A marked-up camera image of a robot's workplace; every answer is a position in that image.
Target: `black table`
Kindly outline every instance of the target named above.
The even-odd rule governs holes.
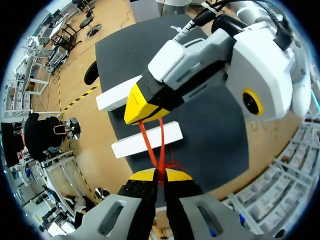
[[[171,25],[183,27],[190,17],[173,15],[143,21],[117,31],[95,45],[95,55],[102,92],[140,75],[158,50],[176,35]],[[207,38],[195,29],[181,43]],[[125,106],[109,112],[118,140],[140,132],[138,126],[124,122]],[[166,145],[166,160],[180,161],[204,192],[216,189],[236,178],[249,167],[248,140],[244,117],[236,100],[225,86],[208,89],[164,118],[177,121],[183,140]],[[145,124],[147,129],[158,121]],[[154,150],[160,155],[160,148]],[[126,157],[132,171],[152,168],[148,152]],[[159,193],[157,207],[164,206]]]

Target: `yellow black hazard tape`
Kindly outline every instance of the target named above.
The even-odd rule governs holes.
[[[68,106],[66,106],[63,110],[62,113],[64,114],[69,108],[71,108],[71,106],[73,104],[75,104],[76,102],[78,102],[80,99],[83,99],[85,96],[87,96],[89,93],[91,93],[93,90],[95,90],[97,87],[100,86],[100,83],[93,86],[92,88],[90,88],[88,91],[86,91],[84,94],[82,94],[80,97],[76,98],[75,100],[73,100]]]
[[[76,159],[73,159],[73,162],[74,162],[74,164],[76,165],[76,168],[78,169],[78,172],[79,172],[80,176],[82,177],[82,180],[84,181],[85,186],[87,187],[87,189],[89,190],[89,192],[90,192],[91,195],[93,196],[94,200],[98,203],[99,200],[98,200],[97,196],[95,195],[95,193],[91,190],[89,184],[87,183],[87,181],[86,181],[86,179],[85,179],[85,177],[84,177],[84,175],[83,175],[80,167],[78,166],[78,163],[77,163]]]
[[[61,109],[61,97],[60,97],[60,73],[61,73],[61,67],[59,67],[58,70],[58,98],[59,98],[59,107],[60,107],[60,111]]]
[[[60,73],[61,73],[61,68],[59,68],[58,70],[58,99],[59,99],[59,107],[60,107],[60,111],[62,111],[62,108],[61,108],[61,97],[60,97]],[[62,114],[61,114],[61,119],[63,119],[63,116],[64,116],[64,113],[66,112],[67,109],[69,109],[73,104],[75,104],[76,102],[78,102],[80,99],[83,99],[85,96],[87,96],[89,93],[91,93],[94,89],[96,89],[97,87],[100,86],[100,83],[95,85],[94,87],[92,87],[90,90],[88,90],[87,92],[85,92],[84,94],[82,94],[80,97],[76,98],[74,101],[72,101],[67,107],[65,107],[62,111]],[[67,138],[67,141],[68,141],[68,145],[69,145],[69,149],[71,149],[71,145],[70,145],[70,142],[69,142],[69,139]],[[95,195],[95,193],[91,190],[89,184],[87,183],[87,180],[85,178],[85,176],[83,175],[76,159],[73,159],[73,162],[80,174],[80,176],[82,177],[82,180],[84,181],[85,183],[85,186],[88,188],[89,192],[91,193],[91,195],[93,196],[94,200],[98,203],[99,200],[97,198],[97,196]]]

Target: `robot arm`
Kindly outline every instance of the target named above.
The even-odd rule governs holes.
[[[55,240],[147,240],[156,216],[158,173],[155,168],[132,175],[118,194],[107,196],[87,212],[73,233]],[[241,225],[239,215],[217,200],[203,194],[188,174],[165,170],[166,214],[176,240],[272,240],[255,235]]]
[[[290,108],[300,117],[307,113],[311,102],[309,64],[287,19],[281,16],[283,24],[275,20],[268,8],[265,11],[270,16],[248,17],[250,8],[238,8],[251,25],[227,14],[216,17],[213,9],[208,10],[215,21],[207,39],[184,45],[178,42],[197,24],[206,23],[203,16],[178,30],[132,88],[124,115],[127,124],[162,117],[213,85],[225,85],[244,116],[253,120],[280,119]]]

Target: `chair base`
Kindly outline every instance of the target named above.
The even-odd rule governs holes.
[[[86,34],[86,36],[87,36],[88,38],[94,36],[96,33],[98,33],[98,32],[101,30],[101,28],[102,28],[102,25],[101,25],[101,24],[98,24],[98,25],[93,26],[93,27],[90,29],[90,31],[88,31],[88,33]]]

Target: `white wall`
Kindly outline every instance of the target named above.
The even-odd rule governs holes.
[[[12,53],[11,59],[9,60],[9,63],[7,65],[4,78],[3,78],[3,86],[8,84],[8,80],[14,80],[15,76],[13,74],[14,69],[17,67],[18,63],[24,58],[25,56],[25,49],[21,48],[21,45],[26,45],[26,39],[29,36],[32,36],[32,34],[35,32],[35,30],[38,28],[40,23],[46,18],[46,16],[49,14],[49,11],[46,9],[42,9],[33,19],[32,23],[28,27],[28,29],[25,31],[25,33],[21,36],[21,39],[19,43],[17,44],[15,50]],[[25,65],[22,65],[19,68],[19,72],[24,72],[26,69]]]
[[[53,14],[58,9],[61,11],[62,9],[64,9],[70,3],[72,3],[72,0],[53,0],[51,3],[49,3],[45,7],[45,9]]]
[[[23,34],[23,38],[27,38],[29,36],[32,36],[35,32],[35,30],[38,28],[38,26],[41,24],[43,20],[45,20],[46,16],[50,14],[50,12],[47,9],[42,9],[38,12],[38,14],[34,17],[32,23],[28,27],[28,29]]]

